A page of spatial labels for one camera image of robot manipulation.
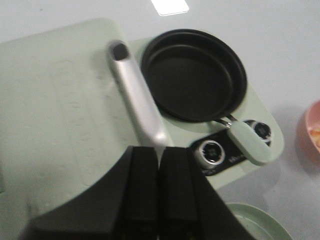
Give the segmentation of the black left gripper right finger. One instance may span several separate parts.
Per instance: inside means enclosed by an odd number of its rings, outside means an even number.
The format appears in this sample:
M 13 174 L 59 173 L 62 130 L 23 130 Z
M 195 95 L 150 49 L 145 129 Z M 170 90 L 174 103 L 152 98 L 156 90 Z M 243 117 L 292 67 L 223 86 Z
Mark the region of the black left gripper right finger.
M 190 148 L 167 147 L 159 167 L 161 240 L 252 240 L 220 198 Z

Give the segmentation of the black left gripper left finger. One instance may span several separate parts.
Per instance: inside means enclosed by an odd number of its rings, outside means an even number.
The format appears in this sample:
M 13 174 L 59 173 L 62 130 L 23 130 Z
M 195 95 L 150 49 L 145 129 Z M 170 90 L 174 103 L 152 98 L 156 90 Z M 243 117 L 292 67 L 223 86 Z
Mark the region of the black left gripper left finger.
M 30 221 L 29 240 L 155 240 L 158 159 L 151 147 L 129 146 L 94 185 Z

